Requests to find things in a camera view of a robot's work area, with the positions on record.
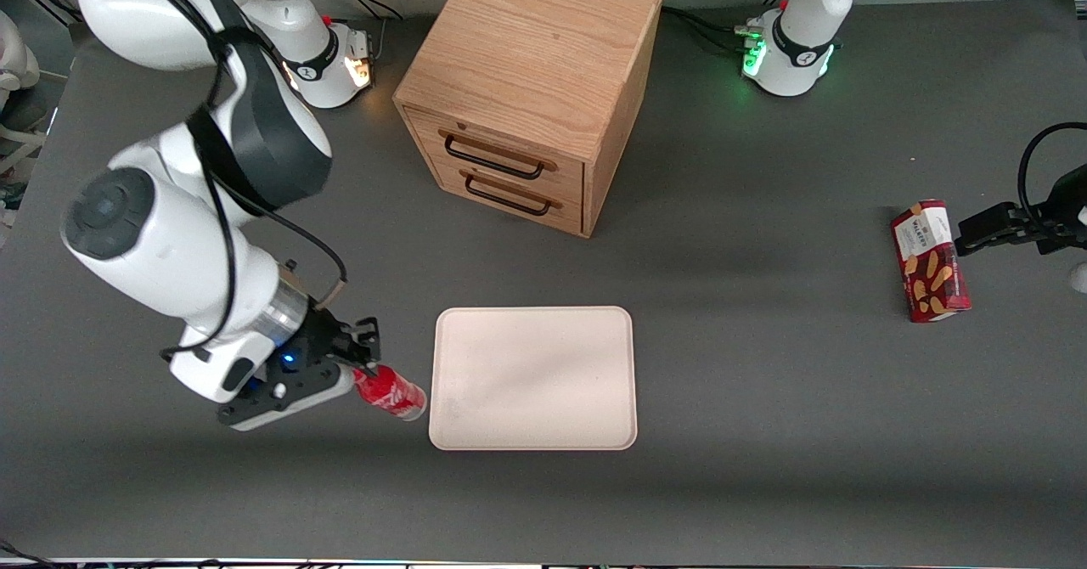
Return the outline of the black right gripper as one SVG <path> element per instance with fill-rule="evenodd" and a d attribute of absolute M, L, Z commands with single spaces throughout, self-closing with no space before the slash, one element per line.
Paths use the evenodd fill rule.
<path fill-rule="evenodd" d="M 265 375 L 255 383 L 255 399 L 322 403 L 357 387 L 365 378 L 376 378 L 380 360 L 377 318 L 345 323 L 329 310 L 310 308 L 293 336 L 265 361 Z"/>

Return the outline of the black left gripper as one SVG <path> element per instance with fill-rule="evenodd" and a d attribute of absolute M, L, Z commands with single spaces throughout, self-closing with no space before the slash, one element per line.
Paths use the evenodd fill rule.
<path fill-rule="evenodd" d="M 1036 243 L 1041 256 L 1065 248 L 1080 251 L 1086 248 L 1086 228 L 1080 220 L 1086 206 L 1086 166 L 1077 166 L 1057 180 L 1040 205 L 1029 201 L 1028 168 L 1020 166 L 1017 196 L 1020 206 L 1028 214 L 1028 231 L 1022 228 L 1017 205 L 1005 201 L 990 206 L 959 222 L 959 258 L 989 247 L 1032 242 Z"/>

